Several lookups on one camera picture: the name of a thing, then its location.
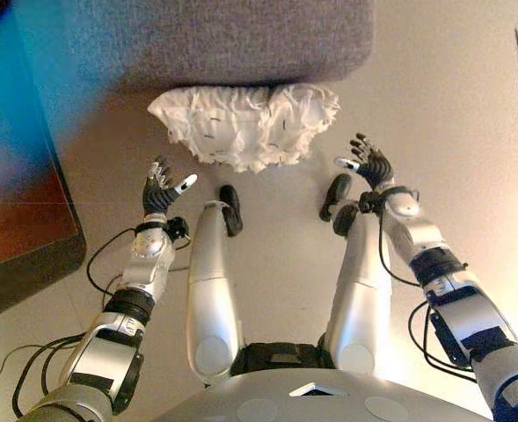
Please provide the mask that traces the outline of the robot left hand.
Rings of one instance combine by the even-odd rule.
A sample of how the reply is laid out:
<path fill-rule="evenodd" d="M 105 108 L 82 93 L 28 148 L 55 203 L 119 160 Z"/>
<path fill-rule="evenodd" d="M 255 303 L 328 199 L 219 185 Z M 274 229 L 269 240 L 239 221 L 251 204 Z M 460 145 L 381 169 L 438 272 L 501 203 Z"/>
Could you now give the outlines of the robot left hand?
<path fill-rule="evenodd" d="M 146 215 L 165 214 L 178 197 L 198 180 L 198 176 L 193 173 L 174 183 L 170 173 L 171 166 L 165 156 L 157 156 L 150 163 L 142 190 L 142 207 Z"/>

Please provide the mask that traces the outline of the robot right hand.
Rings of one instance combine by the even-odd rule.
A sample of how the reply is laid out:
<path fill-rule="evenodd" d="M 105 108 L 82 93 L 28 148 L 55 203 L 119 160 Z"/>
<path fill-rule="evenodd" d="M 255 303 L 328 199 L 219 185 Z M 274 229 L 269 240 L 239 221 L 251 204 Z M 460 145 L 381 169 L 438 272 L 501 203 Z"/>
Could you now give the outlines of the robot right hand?
<path fill-rule="evenodd" d="M 357 133 L 349 145 L 352 156 L 335 157 L 335 165 L 360 175 L 373 191 L 393 181 L 394 170 L 390 161 L 366 135 Z"/>

